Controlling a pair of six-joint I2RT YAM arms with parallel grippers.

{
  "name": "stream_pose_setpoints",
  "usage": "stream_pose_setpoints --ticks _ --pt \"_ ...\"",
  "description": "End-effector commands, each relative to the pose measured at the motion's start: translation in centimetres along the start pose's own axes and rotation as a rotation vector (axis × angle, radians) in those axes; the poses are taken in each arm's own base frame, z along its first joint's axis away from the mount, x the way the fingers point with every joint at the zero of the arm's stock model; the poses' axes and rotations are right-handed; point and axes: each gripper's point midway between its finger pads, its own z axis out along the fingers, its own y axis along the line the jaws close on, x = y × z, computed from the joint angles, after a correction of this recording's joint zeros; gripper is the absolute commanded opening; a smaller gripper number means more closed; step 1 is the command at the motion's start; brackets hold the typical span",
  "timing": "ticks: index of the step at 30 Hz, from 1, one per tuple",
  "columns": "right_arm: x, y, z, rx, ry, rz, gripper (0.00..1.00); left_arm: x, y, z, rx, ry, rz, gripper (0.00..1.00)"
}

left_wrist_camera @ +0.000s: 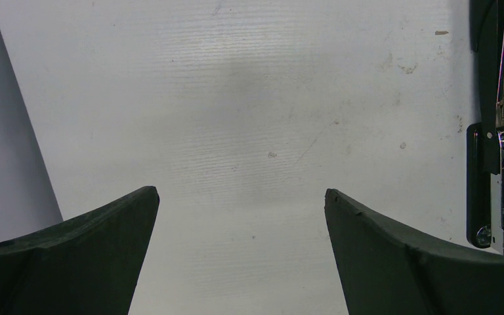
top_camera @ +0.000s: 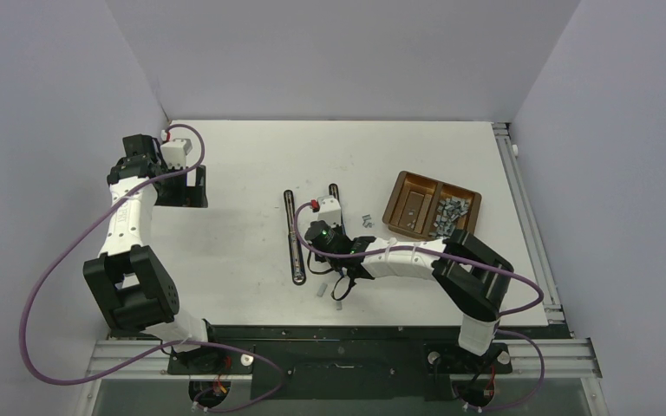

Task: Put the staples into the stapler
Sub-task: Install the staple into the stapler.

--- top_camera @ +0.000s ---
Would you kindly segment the black stapler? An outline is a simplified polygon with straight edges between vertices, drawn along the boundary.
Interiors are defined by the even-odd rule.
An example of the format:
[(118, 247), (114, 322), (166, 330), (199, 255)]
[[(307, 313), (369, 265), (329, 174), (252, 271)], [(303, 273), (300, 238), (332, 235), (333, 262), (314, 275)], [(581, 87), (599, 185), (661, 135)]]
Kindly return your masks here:
[(288, 228), (288, 247), (291, 263), (291, 280), (297, 286), (306, 283), (306, 273), (302, 256), (302, 245), (297, 240), (295, 232), (295, 200), (294, 193), (288, 189), (283, 192), (286, 223)]

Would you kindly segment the grey staple strip cluster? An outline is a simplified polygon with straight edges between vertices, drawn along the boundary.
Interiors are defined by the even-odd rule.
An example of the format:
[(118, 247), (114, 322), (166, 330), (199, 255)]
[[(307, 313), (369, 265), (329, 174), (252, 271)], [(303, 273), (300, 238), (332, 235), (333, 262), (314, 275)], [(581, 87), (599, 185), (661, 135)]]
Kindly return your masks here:
[(364, 216), (362, 217), (362, 226), (363, 226), (364, 228), (367, 228), (367, 229), (368, 229), (368, 228), (372, 228), (373, 225), (374, 225), (374, 223), (373, 223), (373, 221), (372, 221), (372, 217), (371, 217), (369, 214), (364, 215)]

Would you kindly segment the blue stapler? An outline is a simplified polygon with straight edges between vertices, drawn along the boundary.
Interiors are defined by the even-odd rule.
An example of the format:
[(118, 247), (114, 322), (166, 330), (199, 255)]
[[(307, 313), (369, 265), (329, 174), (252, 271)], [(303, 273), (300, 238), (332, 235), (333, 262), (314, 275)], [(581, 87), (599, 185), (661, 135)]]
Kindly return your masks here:
[(344, 225), (344, 222), (343, 222), (343, 206), (342, 206), (342, 203), (340, 201), (341, 198), (340, 198), (339, 187), (336, 183), (331, 183), (328, 186), (328, 190), (329, 190), (329, 195), (334, 197), (336, 199), (336, 201), (338, 202), (339, 221), (338, 221), (338, 225), (336, 227), (339, 228), (342, 233), (345, 233), (345, 225)]

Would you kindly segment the brown wooden tray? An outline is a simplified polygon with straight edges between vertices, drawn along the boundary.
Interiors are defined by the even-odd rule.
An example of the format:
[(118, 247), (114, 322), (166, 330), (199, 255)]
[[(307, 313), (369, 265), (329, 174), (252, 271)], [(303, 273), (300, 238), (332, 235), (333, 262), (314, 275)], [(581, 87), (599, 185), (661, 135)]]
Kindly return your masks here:
[(459, 197), (471, 202), (467, 222), (462, 229), (475, 233), (482, 196), (478, 192), (431, 179), (413, 172), (399, 173), (382, 221), (390, 231), (419, 240), (436, 239), (428, 232), (441, 198)]

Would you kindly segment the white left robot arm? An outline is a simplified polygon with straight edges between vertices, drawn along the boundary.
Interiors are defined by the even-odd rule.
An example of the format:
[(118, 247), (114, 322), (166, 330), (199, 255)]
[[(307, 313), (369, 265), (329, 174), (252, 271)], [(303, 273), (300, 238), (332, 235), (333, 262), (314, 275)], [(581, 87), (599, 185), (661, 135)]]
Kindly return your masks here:
[(194, 184), (188, 184), (189, 139), (136, 134), (122, 142), (125, 155), (107, 175), (116, 210), (97, 258), (83, 264), (83, 276), (112, 331), (171, 342), (179, 364), (214, 372), (224, 349), (211, 341), (208, 321), (181, 307), (174, 280), (150, 246), (154, 207), (207, 206), (205, 168), (198, 166)]

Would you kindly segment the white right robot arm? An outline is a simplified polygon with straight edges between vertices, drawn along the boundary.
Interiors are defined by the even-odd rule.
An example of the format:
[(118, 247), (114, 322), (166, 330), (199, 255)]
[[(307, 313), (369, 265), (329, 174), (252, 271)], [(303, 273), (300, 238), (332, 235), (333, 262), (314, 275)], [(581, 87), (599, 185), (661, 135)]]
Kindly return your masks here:
[(304, 241), (333, 270), (343, 272), (351, 285), (393, 276), (438, 283), (463, 314), (455, 348), (457, 363), (476, 371), (489, 361), (514, 270), (473, 234), (456, 230), (448, 237), (420, 242), (350, 238), (317, 220), (305, 232)]

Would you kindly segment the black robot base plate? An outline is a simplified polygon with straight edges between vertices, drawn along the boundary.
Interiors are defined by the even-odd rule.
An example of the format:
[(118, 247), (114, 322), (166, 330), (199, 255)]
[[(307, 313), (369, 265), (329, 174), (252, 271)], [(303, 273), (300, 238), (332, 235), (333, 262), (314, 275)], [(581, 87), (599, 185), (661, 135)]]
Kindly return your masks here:
[(464, 400), (484, 406), (497, 380), (541, 377), (569, 336), (564, 324), (503, 328), (483, 354), (457, 344), (456, 327), (216, 325), (210, 345), (182, 352), (151, 335), (97, 345), (93, 371), (117, 379), (184, 380), (202, 406), (228, 406), (247, 385), (276, 400)]

